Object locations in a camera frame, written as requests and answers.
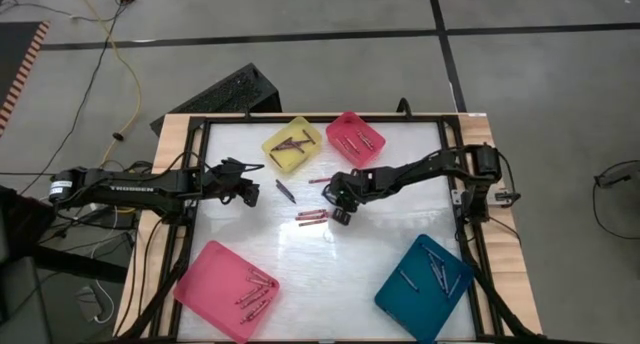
wire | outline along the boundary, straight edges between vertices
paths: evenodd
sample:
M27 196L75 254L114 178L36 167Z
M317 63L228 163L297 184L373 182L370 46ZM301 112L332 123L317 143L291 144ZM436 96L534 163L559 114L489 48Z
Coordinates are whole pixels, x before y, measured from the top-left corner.
M489 217L489 219L493 220L494 222L502 225L505 229L507 229L508 231L512 232L513 235L515 235L515 237L518 239L518 242L520 243L520 246L522 246L522 241L520 240L520 234L518 234L517 231L515 231L512 227L508 226L507 224L501 222L500 220L494 218L494 217Z
M127 303L127 308L124 311L124 315L122 316L122 321L120 322L120 325L118 325L118 329L116 329L116 331L114 332L114 335L117 336L118 333L120 333L120 329L122 329L122 325L124 324L124 322L127 320L127 315L129 315L129 309L131 309L131 302L133 301L133 291L136 287L136 261L137 261L137 248L138 245L137 243L133 246L133 254L132 254L132 258L133 258L133 271L131 274L131 291L129 292L129 301Z
M153 234L156 232L156 229L158 229L158 227L160 226L160 223L162 222L162 218L160 218L160 220L158 220L158 222L156 223L156 225L153 226L153 229L151 230L151 234L149 235L149 239L147 239L147 245L144 249L144 257L142 258L143 262L142 262L142 288L140 288L140 301L138 302L138 316L140 316L140 314L142 313L142 298L144 297L144 281L147 277L147 257L149 255L149 248L151 247L151 241L153 240Z
M69 252L69 251L76 250L76 249L80 249L80 248L86 248L86 247L88 247L88 246L92 246L92 245L95 245L95 244L98 244L98 243L108 242L108 241L113 240L113 239L115 239L115 238L117 238L117 237L119 237L119 236L122 236L122 235L124 235L124 233L120 233L120 234L118 234L118 235L116 235L116 236L112 236L111 238L107 238L107 239L99 240L99 241L96 241L96 242L93 242L93 243L88 243L88 244L83 244L83 245L74 246L74 247L71 247L71 248L68 248L68 249L63 249L63 250L61 250L61 251L63 251L63 252Z
M106 256L106 255L109 255L109 254L113 253L113 252L115 251L115 249L117 249L120 245L122 245L122 243L126 243L126 242L127 242L127 240L123 240L120 244L118 244L118 245L116 246L116 248L114 248L114 249L110 250L110 251L109 251L109 252L107 252L107 253L100 254L100 255L96 256L96 257L95 257L95 259L99 259L99 258L102 258L103 256ZM49 279L53 278L53 277L54 277L54 276L56 276L56 275L60 275L60 274L64 274L64 272L55 272L55 273L51 273L51 274L49 274L49 275L45 276L42 280L40 280L40 281L38 282L38 284L36 285L36 287L35 287L35 288L34 288L34 289L33 289L33 290L32 290L32 291L27 295L27 297L26 297L26 298L24 298L24 300L23 300L22 302L20 302L20 304L18 304L18 306L16 307L16 309L13 311L13 313L11 313L11 315L9 315L9 318L11 318L11 317L13 317L14 315L16 315L16 314L20 311L20 309L22 309L22 307L23 307L23 306L24 306L24 305L29 301L29 299L31 299L31 297L32 297L36 292L38 292L38 290L40 290L40 288L42 288L42 285L43 285L47 280L49 280Z
M29 299L31 299L31 297L33 296L33 294L37 293L40 288L42 287L42 285L49 279L53 278L56 275L62 274L63 272L56 272L56 273L51 273L49 275L47 275L46 277L44 277L42 280L40 280L38 282L38 284L36 285L36 287L31 290L31 292L27 295L26 298L24 298L24 300L22 300L20 302L20 304L18 304L18 306L16 306L16 309L13 311L13 313L11 313L9 315L9 318L12 318L14 315L16 315L21 309L22 307L24 307L25 304L27 304L27 302L29 301Z
M111 43L111 48L113 49L113 53L116 55L116 58L118 58L118 60L127 68L129 73L131 73L131 76L133 77L133 80L135 81L135 84L136 84L137 103L136 103L135 112L133 113L129 121L120 130L118 130L116 133L113 133L114 139L111 141L111 144L109 145L109 147L107 148L107 151L104 153L104 156L102 157L102 163L104 163L109 158L109 155L111 154L111 151L113 150L113 147L115 146L116 142L124 139L122 134L126 132L127 129L129 129L131 124L133 124L133 122L138 117L138 114L140 113L140 108L142 106L142 88L140 85L140 81L138 80L138 76L133 71L133 68L131 68L131 65L129 65L129 63L127 63L127 61L120 56L120 52L118 51L118 46L116 45L115 41L113 40L113 37L111 36L111 33L113 30L107 29L107 26L105 25L104 21L102 20L102 18L100 18L100 15L96 11L96 9L93 7L91 2L89 2L89 0L82 0L82 1L84 1L84 3L87 5L87 7L89 8L93 16L96 17L96 19L98 20L98 23L107 34L107 40L109 41L109 43Z
M119 6L118 10L116 10L116 14L115 14L116 19L118 18L118 15L120 14L120 10L122 8L123 8L122 6ZM110 32L113 31L113 28L116 25L116 19L114 19L113 22L111 22L111 29L109 29ZM44 172L47 169L49 169L49 166L51 166L51 163L53 163L53 160L56 158L58 153L60 153L60 151L66 144L67 140L69 139L69 137L71 137L71 134L73 134L73 131L76 129L78 118L80 117L80 112L82 111L82 108L85 106L85 104L87 103L87 100L89 99L89 93L91 92L91 88L93 87L93 83L96 79L96 75L98 74L98 70L100 69L100 65L102 64L102 58L104 57L104 54L107 51L107 46L108 46L108 42L105 40L104 45L102 46L102 52L100 53L100 57L98 58L98 64L96 65L95 69L93 69L93 73L91 74L91 80L89 81L89 86L87 86L87 89L85 90L84 96L82 98L82 102L80 103L80 106L76 110L76 115L75 115L75 118L73 119L73 125L71 126L71 130L69 130L67 135L64 137L64 139L62 140L62 143L60 143L60 146L58 146L58 149L56 149L56 151L51 156L51 159L49 159L49 162L47 162L47 165L44 167L44 169L42 169L42 172L38 174L38 176L36 176L36 178L33 179L33 181L29 185L27 185L27 187L24 190L20 192L20 195L24 194L27 190L29 190L29 188L31 188L33 184L35 184L40 179L40 177L44 174Z
M626 164L631 164L631 163L637 163L640 160L627 160L627 161L623 161L620 163L616 163L610 167L608 167L607 169L605 169L602 173L600 173L600 175L598 175L598 177L601 177L605 174L607 174L609 171L622 166L622 165L626 165ZM640 237L632 237L632 236L626 236L626 235L621 235L621 234L617 234L613 231L611 231L610 229L608 229L607 227L605 227L602 222L600 221L600 217L598 216L598 209L596 208L596 189L597 189L598 185L597 183L593 183L593 188L591 190L591 206L593 208L593 217L596 219L596 223L598 224L598 226L600 228L602 228L602 230L606 231L607 233L613 235L614 237L620 238L620 239L626 239L626 240L640 240Z
M500 156L500 158L502 158L504 163L507 164L507 171L509 172L509 181L511 182L511 203L502 205L502 207L511 208L513 204L515 204L515 202L518 201L518 199L520 199L522 195L520 195L520 193L516 191L516 181L515 179L513 179L513 172L511 171L511 164L509 163L509 160L507 160L507 157L505 157L500 152L498 152L498 155Z
M56 175L55 173L12 173L12 172L0 172L0 175L24 175L24 176L30 176L30 175Z
M73 13L69 13L69 12L66 12L66 11L64 11L64 10L54 9L54 8L51 8L51 7L48 7L48 6L46 6L46 5L42 5L42 4L35 4L35 3L20 3L20 2L18 2L18 0L13 0L13 1L14 1L14 3L11 3L11 2L5 2L5 3L1 4L1 5L9 4L9 6L8 6L8 7L6 7L6 8L4 8L4 10L0 11L0 15L2 15L2 14L4 14L4 13L8 12L9 10L11 10L11 9L13 9L13 8L17 8L17 7L21 7L21 6L26 6L26 7L40 8L40 9L48 10L48 11L51 11L51 12L54 12L54 13L58 13L58 14L62 14L62 15L66 15L66 16L68 16L70 19L84 20L84 21L94 22L94 23L95 23L95 22L98 22L98 20L97 20L97 19L91 19L91 18L87 18L87 17L81 16L81 15L75 15L75 14L73 14ZM112 17L111 17L111 18L109 18L109 19L105 19L104 21L105 21L105 22L110 22L110 21L115 20L115 19L116 19L116 17L117 17L117 16L116 16L116 15L114 15L114 16L112 16Z
M107 233L107 235L104 236L104 239L108 239L111 234L113 234L114 230L116 230L116 226L118 225L118 207L114 206L113 207L113 227L111 228L111 230ZM93 250L91 251L91 255L89 255L89 258L93 259L94 255L96 254L96 250L101 247L103 245L103 243L98 243L93 247ZM111 317L113 317L113 313L116 310L116 305L113 303L113 299L111 298L111 296L109 295L109 293L107 293L106 290L104 290L104 288L102 287L102 285L100 285L100 281L98 279L95 280L96 281L96 285L98 286L98 288L100 290L102 290L102 293L104 293L104 295L107 297L107 299L109 299L109 303L111 303L111 312L109 313L109 316L107 316L105 319L99 319L98 316L96 315L93 320L95 320L96 323L98 324L105 324L107 322L109 322L109 320L111 320Z

concrete floor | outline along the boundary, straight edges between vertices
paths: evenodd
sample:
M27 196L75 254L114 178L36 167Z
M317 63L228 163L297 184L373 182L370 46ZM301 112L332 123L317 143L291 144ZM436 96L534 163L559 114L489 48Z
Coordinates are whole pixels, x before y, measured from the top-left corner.
M90 16L80 0L19 1ZM104 17L115 12L113 0L92 1ZM448 28L640 22L640 0L440 3ZM0 21L44 19L52 21L47 43L104 39L95 24L36 8L0 16ZM138 0L118 20L114 36L146 40L433 28L429 0ZM514 213L545 334L639 342L640 247L596 226L590 195L593 175L637 158L640 33L449 40L467 108L489 114L496 143L510 159L523 194ZM249 62L278 87L285 111L392 111L401 96L414 111L455 110L437 37L165 46L122 54L143 90L142 114L113 155L125 164L153 159L157 139L147 126L151 120ZM40 53L0 139L0 171L41 170L71 125L98 55L99 50ZM134 105L132 80L107 52L80 124L49 171L98 165L111 132L126 122ZM31 178L0 180L21 189ZM42 197L47 188L43 179L28 194ZM617 232L640 236L638 191L634 183L625 183L600 193L603 221ZM101 235L78 232L53 244L70 247ZM54 288L58 299L66 295L63 288L86 285L68 278L53 279L62 283ZM119 299L117 285L109 291ZM77 331L84 336L75 340L86 337L91 330L78 310L57 303L48 305L50 318L75 319L51 323L56 342L69 342L69 323L84 325Z

blue tray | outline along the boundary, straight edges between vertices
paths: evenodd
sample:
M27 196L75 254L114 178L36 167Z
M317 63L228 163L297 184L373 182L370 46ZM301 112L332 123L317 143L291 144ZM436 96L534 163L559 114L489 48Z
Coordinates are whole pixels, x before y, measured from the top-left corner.
M437 262L438 257L443 261L450 295L444 292L431 268L429 251ZM454 288L458 275L460 280ZM375 303L418 342L431 344L472 282L473 271L469 266L422 234L380 288Z

metal bracket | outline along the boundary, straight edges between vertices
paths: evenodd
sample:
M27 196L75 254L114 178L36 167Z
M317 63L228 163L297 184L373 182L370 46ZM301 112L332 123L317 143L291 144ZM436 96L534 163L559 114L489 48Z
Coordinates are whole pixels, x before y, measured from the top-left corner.
M489 193L487 193L487 205L498 207L510 205L512 202L512 200L509 199L510 195L511 192L508 189L498 189L495 185L493 185L489 188Z
M453 205L462 205L462 193L464 192L466 192L466 190L451 190L451 201L453 202Z

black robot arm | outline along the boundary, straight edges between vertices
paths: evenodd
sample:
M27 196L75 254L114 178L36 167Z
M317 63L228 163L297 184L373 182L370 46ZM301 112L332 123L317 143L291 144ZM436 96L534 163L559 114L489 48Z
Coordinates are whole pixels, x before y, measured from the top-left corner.
M460 164L470 157L471 170ZM350 174L336 173L323 195L332 204L354 213L359 204L397 194L404 186L441 175L462 180L467 191L462 198L462 211L469 220L488 220L486 197L489 187L502 178L498 150L489 145L467 145L443 149L421 160L401 167L354 169Z
M262 168L228 158L215 167L165 170L160 174L73 168L52 178L49 201L57 210L90 203L149 209L165 223L185 224L189 200L219 198L223 204L240 196L254 207L259 185L242 173Z

